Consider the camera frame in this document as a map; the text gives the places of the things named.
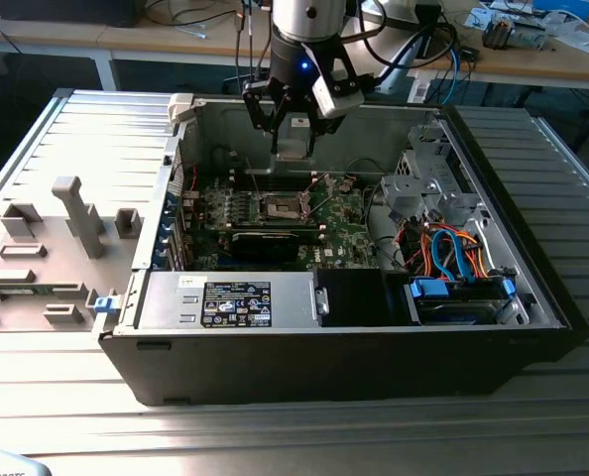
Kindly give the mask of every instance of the motherboard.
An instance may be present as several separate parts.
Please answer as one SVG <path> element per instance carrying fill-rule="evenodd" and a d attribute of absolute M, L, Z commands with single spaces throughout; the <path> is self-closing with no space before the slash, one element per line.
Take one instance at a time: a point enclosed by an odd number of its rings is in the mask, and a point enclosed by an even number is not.
<path fill-rule="evenodd" d="M 352 177 L 199 180 L 182 198 L 191 270 L 378 268 Z"/>

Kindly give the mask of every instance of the power supply label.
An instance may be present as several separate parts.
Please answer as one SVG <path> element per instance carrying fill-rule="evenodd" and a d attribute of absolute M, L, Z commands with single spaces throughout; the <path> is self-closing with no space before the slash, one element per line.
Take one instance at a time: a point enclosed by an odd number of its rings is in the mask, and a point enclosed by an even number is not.
<path fill-rule="evenodd" d="M 270 327 L 271 284 L 205 283 L 203 327 Z"/>

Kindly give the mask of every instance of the circuit board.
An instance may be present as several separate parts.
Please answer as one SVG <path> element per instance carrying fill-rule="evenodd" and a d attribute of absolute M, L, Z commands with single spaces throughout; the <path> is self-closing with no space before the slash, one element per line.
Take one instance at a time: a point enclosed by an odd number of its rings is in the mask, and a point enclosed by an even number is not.
<path fill-rule="evenodd" d="M 196 211 L 184 213 L 193 215 L 190 226 L 185 226 L 192 270 L 379 267 L 363 223 L 362 190 L 346 186 L 341 176 L 328 176 L 302 191 L 238 190 L 226 180 L 215 178 L 201 184 L 197 191 L 193 195 L 199 196 Z M 235 233 L 295 237 L 298 253 L 294 260 L 240 262 L 229 247 Z"/>

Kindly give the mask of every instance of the floor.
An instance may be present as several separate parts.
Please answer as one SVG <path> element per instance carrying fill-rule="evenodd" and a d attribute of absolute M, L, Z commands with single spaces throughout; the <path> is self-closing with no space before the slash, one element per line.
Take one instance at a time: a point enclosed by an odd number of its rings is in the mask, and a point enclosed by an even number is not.
<path fill-rule="evenodd" d="M 57 87 L 100 89 L 91 60 L 7 55 L 4 62 L 8 71 L 0 74 L 0 168 Z M 234 69 L 228 66 L 141 61 L 118 61 L 118 69 L 125 90 L 158 92 L 221 94 L 226 91 L 224 80 L 234 75 Z M 439 100 L 444 98 L 449 85 L 449 82 L 442 84 Z M 399 100 L 407 97 L 410 86 L 411 81 L 407 79 Z M 462 81 L 450 102 L 511 107 L 522 91 L 521 86 Z M 569 144 L 587 113 L 588 94 L 589 91 L 545 88 L 529 97 L 526 109 L 545 118 Z M 579 157 L 589 168 L 589 141 Z"/>

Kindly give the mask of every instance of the wooden desk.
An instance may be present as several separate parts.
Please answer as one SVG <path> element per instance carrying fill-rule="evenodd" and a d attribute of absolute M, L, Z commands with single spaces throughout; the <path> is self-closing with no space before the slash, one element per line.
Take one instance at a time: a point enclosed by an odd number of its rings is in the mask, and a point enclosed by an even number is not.
<path fill-rule="evenodd" d="M 172 8 L 185 8 L 187 0 L 172 0 Z M 589 89 L 589 54 L 581 53 L 557 40 L 549 40 L 544 51 L 511 49 L 494 51 L 482 46 L 481 32 L 465 29 L 460 25 L 466 19 L 463 13 L 477 4 L 473 0 L 444 0 L 449 20 L 458 25 L 464 45 L 480 51 L 479 60 L 472 78 L 487 82 L 502 82 L 555 87 L 579 87 Z M 228 9 L 235 9 L 237 1 L 216 4 L 205 11 L 182 16 L 185 21 L 211 16 Z M 163 2 L 155 7 L 151 15 L 167 22 L 169 12 Z M 103 88 L 119 88 L 113 67 L 114 60 L 148 60 L 168 62 L 190 62 L 205 64 L 234 63 L 235 32 L 233 16 L 222 17 L 208 23 L 204 30 L 206 39 L 200 39 L 172 27 L 156 25 L 147 19 L 140 21 L 133 29 L 112 28 L 99 25 L 59 24 L 47 22 L 10 22 L 0 19 L 0 29 L 23 52 L 39 55 L 62 55 L 91 58 L 96 61 Z M 268 18 L 265 12 L 253 15 L 255 61 L 268 37 Z M 387 29 L 373 41 L 381 55 L 390 58 L 408 37 L 408 33 Z M 0 35 L 0 52 L 14 50 Z M 380 71 L 362 45 L 352 45 L 350 54 L 360 71 Z M 249 45 L 246 34 L 242 36 L 240 64 L 249 62 Z M 414 69 L 414 90 L 423 90 L 437 75 L 449 68 L 449 60 L 442 59 L 425 68 Z M 419 95 L 412 98 L 420 100 Z"/>

